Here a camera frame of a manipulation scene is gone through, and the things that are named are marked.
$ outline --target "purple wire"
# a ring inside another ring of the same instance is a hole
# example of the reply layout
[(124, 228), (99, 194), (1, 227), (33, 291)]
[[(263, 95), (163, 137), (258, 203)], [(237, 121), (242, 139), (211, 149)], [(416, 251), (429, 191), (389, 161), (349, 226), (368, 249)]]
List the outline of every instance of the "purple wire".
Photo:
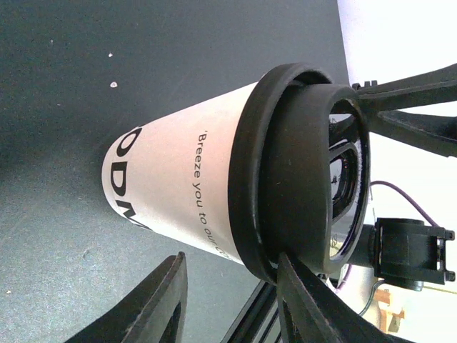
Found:
[[(414, 201), (413, 198), (411, 198), (407, 193), (402, 190), (401, 188), (397, 187), (395, 184), (391, 184), (390, 182), (387, 181), (373, 181), (370, 183), (371, 186), (376, 186), (376, 185), (382, 185), (382, 186), (387, 186), (392, 188), (393, 190), (397, 191), (399, 194), (403, 196), (408, 202), (413, 205), (413, 207), (424, 217), (427, 222), (431, 224), (432, 227), (439, 227), (438, 223), (436, 223), (424, 210), (422, 207), (419, 206), (417, 202)], [(343, 288), (346, 282), (348, 281), (349, 274), (351, 273), (352, 270), (352, 264), (349, 265), (348, 270), (346, 271), (346, 275), (344, 275), (344, 278), (341, 280), (341, 283), (339, 284), (338, 287), (336, 287), (336, 292), (340, 292)]]
[(409, 203), (413, 205), (415, 209), (417, 209), (417, 211), (422, 215), (422, 217), (424, 217), (427, 220), (427, 222), (431, 224), (432, 227), (439, 227), (439, 225), (422, 209), (422, 207), (420, 207), (419, 204), (413, 200), (413, 198), (407, 195), (407, 193), (404, 190), (398, 188), (395, 184), (391, 184), (390, 182), (386, 181), (373, 181), (370, 183), (370, 186), (376, 186), (377, 184), (382, 184), (383, 186), (387, 186), (396, 190), (403, 196), (403, 198), (408, 200)]

